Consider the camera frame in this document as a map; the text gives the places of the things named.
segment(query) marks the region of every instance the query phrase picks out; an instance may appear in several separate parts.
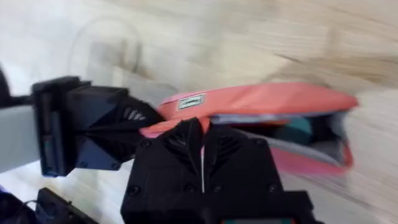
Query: light wood surface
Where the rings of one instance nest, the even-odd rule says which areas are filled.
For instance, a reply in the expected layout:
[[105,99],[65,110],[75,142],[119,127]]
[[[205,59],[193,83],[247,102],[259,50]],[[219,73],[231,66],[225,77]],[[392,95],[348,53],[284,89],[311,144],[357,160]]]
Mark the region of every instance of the light wood surface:
[[[308,190],[325,223],[398,223],[397,8],[393,0],[0,0],[0,63],[14,93],[69,73],[120,85],[113,68],[132,69],[134,55],[107,55],[140,45],[138,74],[180,91],[303,80],[355,95],[361,106],[345,121],[354,169],[282,174],[283,183]],[[122,223],[131,165],[46,179],[33,163],[1,174],[0,184],[22,200],[47,186],[100,223]]]

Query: red pouch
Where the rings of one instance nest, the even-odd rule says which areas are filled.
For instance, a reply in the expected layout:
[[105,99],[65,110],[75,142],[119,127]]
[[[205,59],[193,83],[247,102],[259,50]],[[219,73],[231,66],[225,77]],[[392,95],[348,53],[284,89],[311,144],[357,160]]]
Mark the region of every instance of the red pouch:
[[[344,112],[356,105],[358,101],[355,97],[308,83],[236,86],[172,96],[164,100],[158,109],[167,121],[141,132],[146,136],[155,136],[173,128],[182,119],[192,117],[201,120],[204,131],[209,122],[234,127],[236,124],[256,126],[256,130],[260,131],[253,132],[251,128],[239,126],[237,129],[250,138],[266,138],[280,171],[341,174],[353,165],[342,119]],[[282,127],[297,120],[301,125],[293,129],[306,136],[304,139],[309,139],[308,144],[290,141],[297,135],[286,134],[288,131],[284,129],[271,135],[267,133],[275,129],[275,125]]]

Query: black mount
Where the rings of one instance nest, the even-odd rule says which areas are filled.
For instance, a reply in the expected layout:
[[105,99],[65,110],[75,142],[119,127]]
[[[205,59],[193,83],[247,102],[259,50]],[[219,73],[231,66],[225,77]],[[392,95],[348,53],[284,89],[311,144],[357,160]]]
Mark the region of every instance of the black mount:
[[306,192],[284,192],[265,140],[227,126],[212,126],[203,136],[196,118],[141,142],[121,207],[125,223],[281,218],[316,224],[312,210]]
[[125,88],[62,77],[32,88],[40,162],[46,176],[74,168],[118,170],[134,158],[139,129],[163,121]]

